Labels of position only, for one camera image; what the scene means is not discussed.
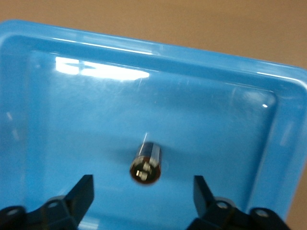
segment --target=small metallic cylindrical object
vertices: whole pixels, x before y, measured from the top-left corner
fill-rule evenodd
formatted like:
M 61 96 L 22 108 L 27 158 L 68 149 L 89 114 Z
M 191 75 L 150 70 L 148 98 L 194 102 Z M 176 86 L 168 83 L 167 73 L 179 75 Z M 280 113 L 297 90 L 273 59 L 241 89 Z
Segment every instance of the small metallic cylindrical object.
M 143 143 L 130 167 L 130 174 L 141 184 L 152 184 L 161 175 L 161 149 L 152 142 Z

